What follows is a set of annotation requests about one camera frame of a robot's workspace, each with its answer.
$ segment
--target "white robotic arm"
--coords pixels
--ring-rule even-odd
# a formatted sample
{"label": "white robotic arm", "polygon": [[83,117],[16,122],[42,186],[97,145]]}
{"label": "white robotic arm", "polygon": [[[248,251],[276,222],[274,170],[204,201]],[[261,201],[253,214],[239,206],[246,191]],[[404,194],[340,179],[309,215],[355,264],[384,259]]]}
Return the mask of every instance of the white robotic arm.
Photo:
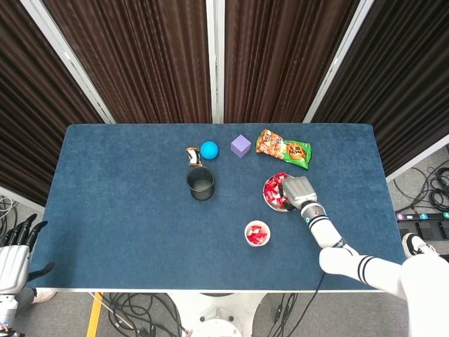
{"label": "white robotic arm", "polygon": [[14,299],[15,294],[19,293],[28,281],[44,276],[55,265],[49,263],[42,270],[28,273],[29,259],[37,235],[47,224],[43,221],[30,230],[35,219],[36,214],[33,214],[0,240],[0,337],[24,336],[12,330],[18,306]]}
{"label": "white robotic arm", "polygon": [[410,337],[448,335],[449,263],[437,254],[415,256],[402,265],[359,255],[335,229],[306,177],[286,178],[282,185],[322,248],[319,263],[324,272],[351,277],[406,300]]}

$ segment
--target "chip bag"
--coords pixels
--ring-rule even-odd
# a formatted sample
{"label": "chip bag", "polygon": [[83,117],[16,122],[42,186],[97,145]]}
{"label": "chip bag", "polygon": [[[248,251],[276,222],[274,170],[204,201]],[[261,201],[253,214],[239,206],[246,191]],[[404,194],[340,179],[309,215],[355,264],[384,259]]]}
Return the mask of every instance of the chip bag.
{"label": "chip bag", "polygon": [[255,144],[255,151],[269,154],[288,163],[309,168],[311,146],[296,140],[283,139],[270,130],[263,130]]}

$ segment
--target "sneaker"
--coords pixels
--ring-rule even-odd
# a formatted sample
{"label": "sneaker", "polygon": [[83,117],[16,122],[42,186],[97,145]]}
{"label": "sneaker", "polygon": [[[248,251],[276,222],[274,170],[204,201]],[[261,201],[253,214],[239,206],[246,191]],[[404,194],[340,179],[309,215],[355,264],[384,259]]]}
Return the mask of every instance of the sneaker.
{"label": "sneaker", "polygon": [[437,254],[435,248],[430,244],[426,244],[419,236],[414,233],[407,233],[402,238],[402,247],[407,258],[419,254]]}
{"label": "sneaker", "polygon": [[36,289],[35,293],[36,295],[32,304],[44,303],[47,300],[51,300],[56,295],[53,291],[42,291],[38,289]]}

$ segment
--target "brown curtain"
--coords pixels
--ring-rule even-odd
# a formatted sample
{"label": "brown curtain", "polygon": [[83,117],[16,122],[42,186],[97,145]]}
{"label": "brown curtain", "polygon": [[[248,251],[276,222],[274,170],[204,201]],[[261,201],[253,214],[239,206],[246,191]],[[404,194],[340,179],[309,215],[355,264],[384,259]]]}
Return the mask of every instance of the brown curtain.
{"label": "brown curtain", "polygon": [[0,21],[0,185],[45,205],[65,129],[101,119],[18,0]]}
{"label": "brown curtain", "polygon": [[372,124],[387,175],[447,135],[448,14],[376,0],[313,121]]}
{"label": "brown curtain", "polygon": [[357,5],[226,1],[224,121],[302,121]]}
{"label": "brown curtain", "polygon": [[43,0],[120,123],[208,123],[204,0]]}

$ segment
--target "small bowl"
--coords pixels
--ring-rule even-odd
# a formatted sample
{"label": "small bowl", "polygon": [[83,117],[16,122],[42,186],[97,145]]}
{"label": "small bowl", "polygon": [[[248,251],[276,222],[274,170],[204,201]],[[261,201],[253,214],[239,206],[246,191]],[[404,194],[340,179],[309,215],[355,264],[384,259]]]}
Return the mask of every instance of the small bowl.
{"label": "small bowl", "polygon": [[[252,226],[256,226],[256,225],[260,226],[262,228],[261,229],[262,233],[266,233],[267,234],[267,236],[265,237],[265,240],[261,244],[254,244],[250,240],[248,240],[248,236],[247,235],[248,235],[249,231],[251,230],[251,227]],[[245,235],[246,243],[248,243],[250,246],[252,246],[252,247],[261,247],[261,246],[264,246],[265,244],[267,244],[267,242],[269,241],[269,238],[271,237],[271,232],[270,232],[269,227],[268,227],[268,225],[266,223],[264,223],[264,222],[262,222],[260,220],[254,220],[254,221],[251,221],[249,224],[246,225],[244,235]]]}

